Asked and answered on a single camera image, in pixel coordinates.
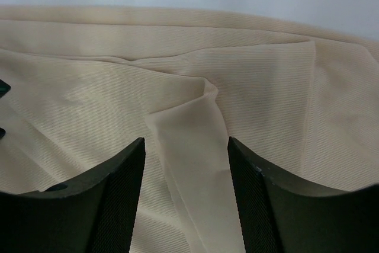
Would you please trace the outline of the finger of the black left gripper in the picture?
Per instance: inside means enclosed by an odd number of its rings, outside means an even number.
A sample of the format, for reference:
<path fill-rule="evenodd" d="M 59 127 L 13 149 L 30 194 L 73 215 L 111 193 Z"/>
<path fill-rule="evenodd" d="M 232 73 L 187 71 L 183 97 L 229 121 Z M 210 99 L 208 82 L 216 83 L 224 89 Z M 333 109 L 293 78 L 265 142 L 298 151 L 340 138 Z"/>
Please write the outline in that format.
<path fill-rule="evenodd" d="M 2 139 L 6 134 L 6 131 L 3 128 L 0 128 L 0 139 Z"/>
<path fill-rule="evenodd" d="M 0 98 L 7 94 L 11 90 L 11 86 L 3 80 L 0 80 Z"/>

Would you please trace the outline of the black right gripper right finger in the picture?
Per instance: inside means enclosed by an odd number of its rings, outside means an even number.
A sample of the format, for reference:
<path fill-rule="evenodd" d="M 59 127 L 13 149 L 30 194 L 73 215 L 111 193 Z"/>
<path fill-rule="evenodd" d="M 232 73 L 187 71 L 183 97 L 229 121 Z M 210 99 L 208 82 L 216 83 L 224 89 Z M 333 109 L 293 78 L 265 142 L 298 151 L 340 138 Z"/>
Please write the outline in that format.
<path fill-rule="evenodd" d="M 341 191 L 305 180 L 228 142 L 247 252 L 377 252 L 378 185 Z"/>

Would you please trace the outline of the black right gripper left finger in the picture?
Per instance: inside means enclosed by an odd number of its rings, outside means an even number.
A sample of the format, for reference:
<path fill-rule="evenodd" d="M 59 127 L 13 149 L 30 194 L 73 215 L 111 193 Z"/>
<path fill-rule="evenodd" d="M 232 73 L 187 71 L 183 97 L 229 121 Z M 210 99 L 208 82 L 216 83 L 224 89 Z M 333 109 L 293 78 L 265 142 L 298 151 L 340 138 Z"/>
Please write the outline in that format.
<path fill-rule="evenodd" d="M 1 193 L 1 252 L 129 252 L 145 163 L 138 138 L 45 191 Z"/>

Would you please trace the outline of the beige trousers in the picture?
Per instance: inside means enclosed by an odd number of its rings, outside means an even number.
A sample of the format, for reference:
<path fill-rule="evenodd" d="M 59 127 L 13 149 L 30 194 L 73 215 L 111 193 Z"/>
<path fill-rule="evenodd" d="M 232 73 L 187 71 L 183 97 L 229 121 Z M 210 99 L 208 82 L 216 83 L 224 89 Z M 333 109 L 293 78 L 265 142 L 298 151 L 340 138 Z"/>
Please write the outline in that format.
<path fill-rule="evenodd" d="M 172 8 L 1 7 L 1 190 L 44 190 L 137 137 L 132 252 L 243 252 L 227 141 L 302 178 L 378 182 L 378 43 Z"/>

